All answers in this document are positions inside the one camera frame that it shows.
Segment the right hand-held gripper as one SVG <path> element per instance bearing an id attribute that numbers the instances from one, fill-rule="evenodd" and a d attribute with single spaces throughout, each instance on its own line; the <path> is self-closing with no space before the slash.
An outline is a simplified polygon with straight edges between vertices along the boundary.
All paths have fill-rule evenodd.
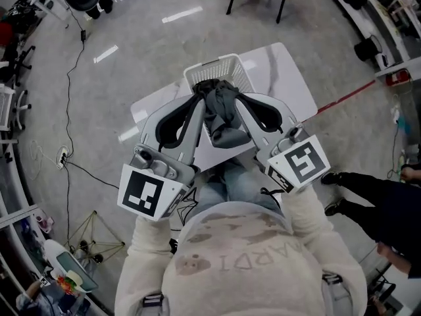
<path id="1" fill-rule="evenodd" d="M 261 93 L 240 93 L 235 109 L 259 149 L 257 160 L 278 185 L 278 192 L 299 192 L 331 169 L 318 138 L 301 123 L 267 146 L 264 132 L 285 132 L 284 117 L 291 111 L 283 101 Z"/>

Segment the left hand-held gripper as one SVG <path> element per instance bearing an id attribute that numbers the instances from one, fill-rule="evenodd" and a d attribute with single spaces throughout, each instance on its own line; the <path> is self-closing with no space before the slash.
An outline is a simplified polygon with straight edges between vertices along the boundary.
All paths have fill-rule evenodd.
<path id="1" fill-rule="evenodd" d="M 198 95 L 174 99 L 149 115 L 130 164 L 123 165 L 117 205 L 151 221 L 168 219 L 200 169 L 191 164 L 203 126 Z M 179 150 L 179 160 L 155 149 Z"/>

